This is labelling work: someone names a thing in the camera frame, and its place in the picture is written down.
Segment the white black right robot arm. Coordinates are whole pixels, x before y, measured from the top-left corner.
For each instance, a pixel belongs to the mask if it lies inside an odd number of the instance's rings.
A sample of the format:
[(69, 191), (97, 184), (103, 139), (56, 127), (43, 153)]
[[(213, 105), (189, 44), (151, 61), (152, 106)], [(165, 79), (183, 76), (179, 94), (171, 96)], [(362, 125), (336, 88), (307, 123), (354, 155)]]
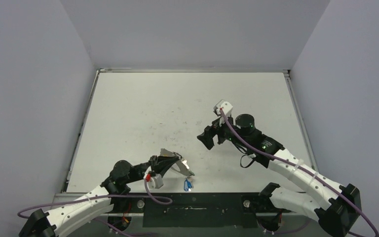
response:
[(207, 149), (230, 141), (247, 155), (250, 163), (279, 173), (301, 189), (287, 190), (276, 183), (269, 183), (259, 193), (262, 210), (271, 212), (275, 208), (289, 210), (316, 221), (332, 237), (346, 236), (359, 217), (361, 198), (359, 190), (352, 184), (343, 186), (319, 174), (295, 157), (281, 143), (255, 128), (254, 117), (239, 115), (235, 120), (224, 122), (218, 118), (197, 136)]

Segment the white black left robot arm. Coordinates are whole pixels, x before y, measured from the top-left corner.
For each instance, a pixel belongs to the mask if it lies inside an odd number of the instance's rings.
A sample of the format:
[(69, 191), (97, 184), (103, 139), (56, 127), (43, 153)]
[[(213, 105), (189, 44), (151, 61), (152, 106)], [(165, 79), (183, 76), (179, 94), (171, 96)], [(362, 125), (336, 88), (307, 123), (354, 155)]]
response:
[(159, 189), (163, 186), (165, 173), (175, 164), (188, 170), (187, 161), (178, 153), (170, 156), (152, 156), (147, 162), (132, 165), (126, 160), (118, 161), (109, 176), (94, 189), (80, 198), (50, 204), (54, 208), (43, 211), (43, 206), (32, 207), (33, 213), (19, 232), (20, 237), (66, 237), (79, 227), (109, 213), (120, 213), (127, 208), (130, 195), (129, 183), (144, 181), (145, 188)]

